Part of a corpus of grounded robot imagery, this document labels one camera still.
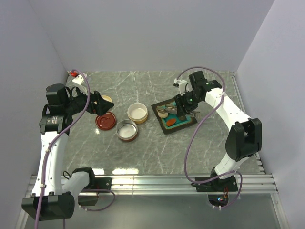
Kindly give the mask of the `metal tongs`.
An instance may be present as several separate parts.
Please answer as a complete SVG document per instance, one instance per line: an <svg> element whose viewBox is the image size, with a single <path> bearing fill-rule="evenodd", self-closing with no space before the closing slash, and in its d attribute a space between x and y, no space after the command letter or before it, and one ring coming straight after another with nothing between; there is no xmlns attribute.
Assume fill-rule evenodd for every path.
<svg viewBox="0 0 305 229"><path fill-rule="evenodd" d="M177 115L177 107L176 105L173 105L172 103L167 103L165 106L157 106L156 107L157 112L160 113L168 113ZM188 116L199 118L201 116L200 112L198 111L192 111Z"/></svg>

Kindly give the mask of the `red round lid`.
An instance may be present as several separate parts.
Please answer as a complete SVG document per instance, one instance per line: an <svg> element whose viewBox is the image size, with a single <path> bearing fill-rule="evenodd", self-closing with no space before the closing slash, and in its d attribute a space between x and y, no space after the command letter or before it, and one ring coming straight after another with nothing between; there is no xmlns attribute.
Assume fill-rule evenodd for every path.
<svg viewBox="0 0 305 229"><path fill-rule="evenodd" d="M110 130L116 125L116 116L112 112L107 112L102 116L97 116L95 119L96 126L103 131Z"/></svg>

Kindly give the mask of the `orange food piece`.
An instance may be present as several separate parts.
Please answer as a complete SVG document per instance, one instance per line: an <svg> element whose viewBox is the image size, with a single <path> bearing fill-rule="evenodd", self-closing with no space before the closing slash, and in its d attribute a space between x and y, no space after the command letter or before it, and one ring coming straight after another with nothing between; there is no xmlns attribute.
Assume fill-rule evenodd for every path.
<svg viewBox="0 0 305 229"><path fill-rule="evenodd" d="M176 122L177 122L177 120L174 119L174 118L168 119L168 120L166 121L166 126L173 126Z"/></svg>

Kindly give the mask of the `beige round bun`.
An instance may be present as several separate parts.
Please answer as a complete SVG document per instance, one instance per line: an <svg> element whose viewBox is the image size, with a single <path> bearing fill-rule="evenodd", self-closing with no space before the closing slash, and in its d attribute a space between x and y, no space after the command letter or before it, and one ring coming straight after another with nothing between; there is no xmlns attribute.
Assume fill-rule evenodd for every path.
<svg viewBox="0 0 305 229"><path fill-rule="evenodd" d="M158 116L162 119L165 119L168 117L168 113L160 113L160 112L157 112Z"/></svg>

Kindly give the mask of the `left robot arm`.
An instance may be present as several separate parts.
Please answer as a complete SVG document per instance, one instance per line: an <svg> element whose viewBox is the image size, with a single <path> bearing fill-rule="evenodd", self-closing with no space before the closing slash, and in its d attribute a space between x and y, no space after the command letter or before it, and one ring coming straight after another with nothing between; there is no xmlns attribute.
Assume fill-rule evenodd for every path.
<svg viewBox="0 0 305 229"><path fill-rule="evenodd" d="M102 116L114 106L98 91L86 95L78 87L70 89L60 83L47 87L46 98L48 102L39 123L39 171L31 196L24 198L21 204L22 209L36 221L69 219L81 192L101 192L91 167L75 169L65 184L61 182L61 167L70 128L76 123L73 115L82 116L88 112Z"/></svg>

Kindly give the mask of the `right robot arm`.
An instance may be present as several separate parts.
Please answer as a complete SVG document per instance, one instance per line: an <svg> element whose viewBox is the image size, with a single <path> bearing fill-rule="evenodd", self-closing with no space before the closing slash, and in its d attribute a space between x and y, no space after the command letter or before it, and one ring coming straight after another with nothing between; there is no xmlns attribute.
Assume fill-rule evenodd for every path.
<svg viewBox="0 0 305 229"><path fill-rule="evenodd" d="M262 148L262 122L258 118L251 118L244 113L228 97L225 92L225 81L207 80L199 67L197 72L189 75L189 81L177 77L174 86L179 93L174 97L177 116L183 117L191 114L200 102L205 102L212 110L198 124L199 127L213 114L217 113L229 130L225 142L225 155L219 164L211 171L211 177L204 181L186 178L195 185L210 184L217 191L227 186L230 178L237 173L240 165L248 158L259 152Z"/></svg>

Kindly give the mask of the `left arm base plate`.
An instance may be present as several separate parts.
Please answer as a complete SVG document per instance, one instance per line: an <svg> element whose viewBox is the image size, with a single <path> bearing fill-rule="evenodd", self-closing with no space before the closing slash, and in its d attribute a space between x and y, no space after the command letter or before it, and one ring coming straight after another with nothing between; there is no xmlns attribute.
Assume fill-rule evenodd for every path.
<svg viewBox="0 0 305 229"><path fill-rule="evenodd" d="M110 177L96 177L93 181L82 190L82 192L105 192L111 190L112 178Z"/></svg>

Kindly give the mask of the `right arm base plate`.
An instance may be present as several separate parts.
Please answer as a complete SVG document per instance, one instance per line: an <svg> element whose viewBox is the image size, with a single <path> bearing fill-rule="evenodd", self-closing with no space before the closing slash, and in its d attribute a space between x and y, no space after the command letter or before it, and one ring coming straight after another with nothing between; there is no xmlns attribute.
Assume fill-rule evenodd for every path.
<svg viewBox="0 0 305 229"><path fill-rule="evenodd" d="M215 179L204 184L191 184L197 192L236 192L238 191L237 182L234 176L226 179Z"/></svg>

